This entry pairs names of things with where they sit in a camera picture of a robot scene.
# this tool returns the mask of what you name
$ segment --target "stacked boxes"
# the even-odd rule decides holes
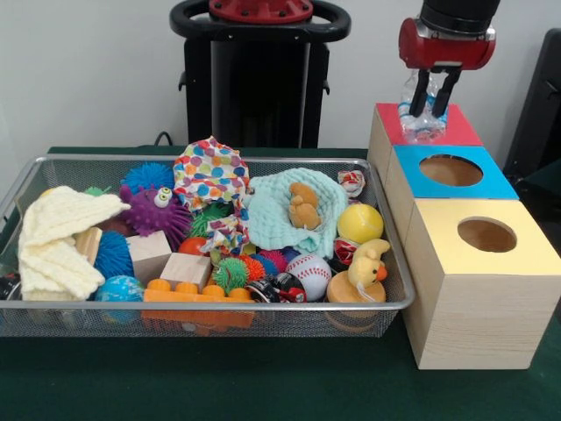
[[[561,295],[561,260],[457,106],[430,146],[378,104],[369,161],[417,298],[404,311],[419,368],[527,368]]]

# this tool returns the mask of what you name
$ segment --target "red box top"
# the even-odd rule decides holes
[[[403,137],[397,103],[377,103],[376,108],[392,145],[411,145]],[[470,122],[456,104],[448,107],[448,126],[444,135],[434,138],[430,145],[483,146]]]

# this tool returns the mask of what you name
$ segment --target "black steering handle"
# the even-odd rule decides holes
[[[325,24],[310,20],[284,25],[248,25],[227,22],[211,17],[193,19],[209,12],[209,0],[187,0],[177,4],[169,14],[172,30],[187,39],[277,40],[291,42],[332,42],[345,38],[351,31],[351,17],[335,4],[315,1],[314,15],[328,21]]]

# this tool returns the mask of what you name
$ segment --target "purple plush monster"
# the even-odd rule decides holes
[[[138,193],[132,194],[126,184],[121,186],[119,195],[131,208],[121,215],[134,230],[147,236],[162,230],[172,250],[176,251],[186,234],[191,229],[191,214],[173,197],[171,189],[143,189],[138,186]]]

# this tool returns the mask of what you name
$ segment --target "metal basket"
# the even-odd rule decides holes
[[[0,215],[17,221],[4,227],[8,236],[0,262],[16,268],[21,216],[46,189],[67,185],[117,192],[131,168],[147,161],[171,165],[173,156],[48,155],[30,162],[0,204]],[[376,206],[385,220],[384,254],[388,277],[386,303],[99,303],[26,302],[13,291],[0,301],[0,336],[33,337],[380,337],[398,310],[408,307],[415,291],[380,179],[364,160],[245,158],[251,176],[290,168],[310,168],[334,180],[340,170],[361,170],[367,183],[359,200]]]

